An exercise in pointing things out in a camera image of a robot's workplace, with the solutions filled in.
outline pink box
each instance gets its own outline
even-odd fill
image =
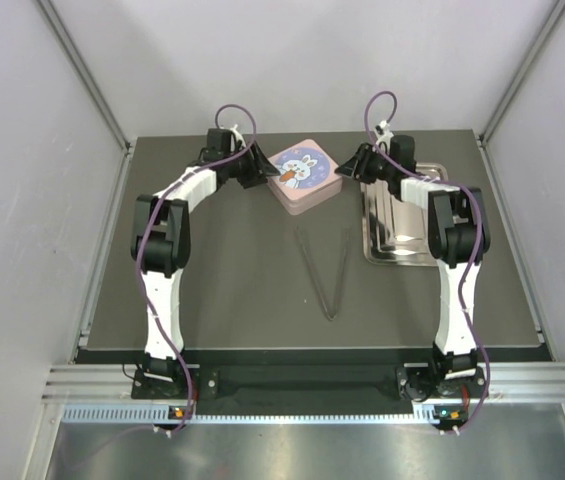
[[[269,178],[269,187],[291,215],[298,215],[342,190],[338,164],[313,140],[304,140],[273,155],[270,162],[280,171]]]

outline black table surface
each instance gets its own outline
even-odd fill
[[[538,337],[504,226],[470,130],[403,132],[416,139],[416,158],[443,164],[449,178],[483,191],[491,249],[476,288],[474,321],[489,346],[537,346]],[[273,155],[315,140],[343,163],[365,140],[361,132],[263,134]],[[166,187],[197,158],[203,136],[141,137],[135,147],[100,288],[88,348],[143,349],[146,310],[129,247],[135,198]],[[314,262],[331,300],[341,231],[351,244],[341,310],[329,322],[294,238],[306,229]],[[192,254],[181,288],[187,349],[428,347],[439,320],[436,268],[372,265],[362,251],[360,186],[344,181],[335,197],[289,215],[266,185],[225,185],[191,215]]]

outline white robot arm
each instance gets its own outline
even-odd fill
[[[481,192],[477,188],[469,189],[481,211],[483,240],[462,286],[465,310],[460,304],[458,291],[476,240],[477,227],[471,202],[458,187],[406,174],[416,174],[412,137],[394,136],[386,122],[378,125],[375,131],[378,136],[376,144],[360,145],[355,156],[336,172],[362,183],[384,180],[389,192],[398,200],[416,205],[426,212],[429,249],[437,259],[440,272],[440,319],[430,362],[431,377],[436,385],[473,378],[477,373],[477,349],[465,312],[472,322],[475,282],[482,256],[490,245]],[[376,148],[385,149],[401,169],[387,162]]]
[[[209,129],[206,148],[202,149],[198,160],[178,180],[153,195],[140,195],[136,201],[131,239],[131,256],[134,260],[137,260],[142,236],[157,200],[172,190],[164,197],[158,225],[152,225],[142,258],[142,278],[160,325],[178,352],[184,348],[180,331],[180,282],[191,250],[189,213],[231,178],[237,179],[244,188],[251,188],[266,183],[267,177],[279,175],[257,143],[253,143],[238,159],[222,162],[243,150],[245,145],[237,126]],[[169,376],[171,368],[168,364],[173,364],[175,354],[148,307],[147,322],[145,353],[152,365],[150,369],[162,376]]]

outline stainless steel tray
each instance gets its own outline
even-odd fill
[[[418,173],[446,180],[437,163],[418,163]],[[371,263],[436,266],[429,253],[424,210],[389,194],[386,182],[362,184],[364,256]]]

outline cartoon rabbit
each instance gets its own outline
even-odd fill
[[[287,160],[278,167],[279,181],[287,187],[300,188],[300,182],[311,176],[311,167],[317,163],[318,161],[312,159],[310,155],[305,155],[302,160]]]

